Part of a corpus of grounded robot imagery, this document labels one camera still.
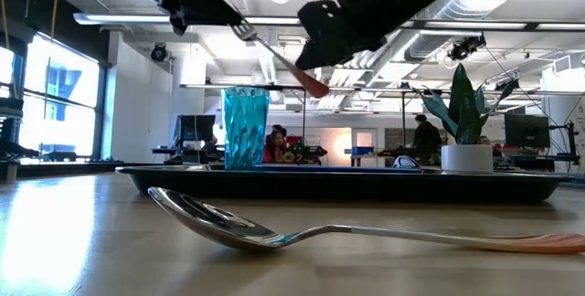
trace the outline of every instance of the computer monitor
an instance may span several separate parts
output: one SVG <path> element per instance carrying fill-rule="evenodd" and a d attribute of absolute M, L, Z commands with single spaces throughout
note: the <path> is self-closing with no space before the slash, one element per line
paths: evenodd
<path fill-rule="evenodd" d="M 506 114 L 504 124 L 506 145 L 532 148 L 550 147 L 548 117 Z"/>
<path fill-rule="evenodd" d="M 211 141 L 215 122 L 215 115 L 180 115 L 176 117 L 175 139 L 179 146 L 184 141 Z"/>

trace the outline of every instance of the plant leaf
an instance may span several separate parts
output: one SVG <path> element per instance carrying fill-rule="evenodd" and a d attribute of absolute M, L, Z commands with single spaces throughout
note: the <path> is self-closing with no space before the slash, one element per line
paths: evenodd
<path fill-rule="evenodd" d="M 413 90 L 422 98 L 427 110 L 435 117 L 441 119 L 445 130 L 455 137 L 455 134 L 457 133 L 457 124 L 449 117 L 449 110 L 447 109 L 445 102 L 442 100 L 441 95 L 436 94 L 431 90 L 432 98 L 430 98 L 425 96 L 420 90 L 414 88 Z"/>
<path fill-rule="evenodd" d="M 469 96 L 474 97 L 473 87 L 469 78 L 467 78 L 467 71 L 463 64 L 459 64 L 455 73 L 453 74 L 453 82 L 451 87 L 451 99 L 449 103 L 449 117 L 458 122 L 461 119 L 461 110 L 465 98 Z"/>
<path fill-rule="evenodd" d="M 490 111 L 487 112 L 487 114 L 492 114 L 494 113 L 494 111 L 497 109 L 497 106 L 500 104 L 500 102 L 507 98 L 508 96 L 510 96 L 510 94 L 512 94 L 512 92 L 514 91 L 514 89 L 518 86 L 517 81 L 516 82 L 510 82 L 509 84 L 507 84 L 507 86 L 505 86 L 504 90 L 502 90 L 502 95 L 500 95 L 500 98 L 497 100 L 497 102 L 492 105 L 492 107 L 490 108 Z"/>
<path fill-rule="evenodd" d="M 461 108 L 461 119 L 455 140 L 457 144 L 477 144 L 482 133 L 482 122 L 474 97 L 466 97 Z"/>
<path fill-rule="evenodd" d="M 481 125 L 482 127 L 484 127 L 484 125 L 485 125 L 485 123 L 487 122 L 487 119 L 488 119 L 489 117 L 490 117 L 490 115 L 489 115 L 489 114 L 486 114 L 485 116 L 482 116 L 482 118 L 480 118 L 480 119 L 479 119 L 479 121 L 480 121 L 480 125 Z"/>
<path fill-rule="evenodd" d="M 475 105 L 477 106 L 477 111 L 479 114 L 482 114 L 485 111 L 485 96 L 483 86 L 484 84 L 482 83 L 475 91 Z"/>

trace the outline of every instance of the black tray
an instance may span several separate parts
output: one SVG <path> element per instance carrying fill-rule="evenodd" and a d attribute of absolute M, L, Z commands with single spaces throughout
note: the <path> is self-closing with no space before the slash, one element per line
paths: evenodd
<path fill-rule="evenodd" d="M 276 198 L 417 202 L 539 203 L 568 177 L 447 174 L 441 170 L 264 166 L 255 171 L 206 165 L 120 167 L 142 193 L 159 186 L 198 198 Z"/>

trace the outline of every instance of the pillar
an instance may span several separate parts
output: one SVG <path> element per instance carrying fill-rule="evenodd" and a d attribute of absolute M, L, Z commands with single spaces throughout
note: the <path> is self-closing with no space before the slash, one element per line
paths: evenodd
<path fill-rule="evenodd" d="M 205 114 L 204 89 L 181 88 L 181 84 L 205 84 L 207 63 L 198 55 L 176 57 L 173 62 L 173 88 L 171 93 L 171 140 L 175 138 L 176 117 Z"/>

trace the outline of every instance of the drinking glass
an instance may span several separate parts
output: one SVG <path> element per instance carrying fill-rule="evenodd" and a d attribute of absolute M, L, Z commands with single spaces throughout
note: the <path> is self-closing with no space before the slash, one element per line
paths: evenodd
<path fill-rule="evenodd" d="M 223 90 L 226 170 L 250 170 L 262 164 L 269 92 L 252 87 Z"/>

